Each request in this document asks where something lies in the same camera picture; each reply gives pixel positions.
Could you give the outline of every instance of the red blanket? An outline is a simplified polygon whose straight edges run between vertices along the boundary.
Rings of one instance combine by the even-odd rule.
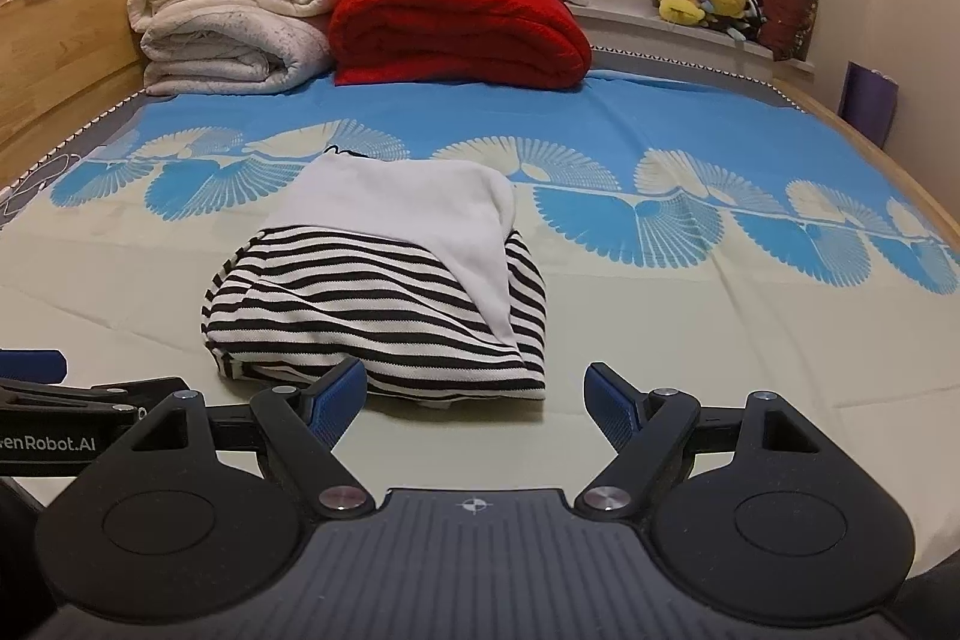
[[[570,88],[590,45],[560,0],[341,0],[337,85],[469,79]]]

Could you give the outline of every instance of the blue bed sheet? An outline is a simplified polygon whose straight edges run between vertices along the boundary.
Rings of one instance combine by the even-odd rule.
[[[872,244],[917,285],[957,290],[957,253],[820,121],[710,87],[608,71],[565,92],[336,88],[322,78],[274,97],[184,95],[147,106],[136,127],[62,177],[51,199],[77,206],[152,177],[145,208],[184,220],[281,190],[329,145],[497,167],[533,188],[555,231],[610,263],[697,266],[735,224],[824,285],[864,283]]]

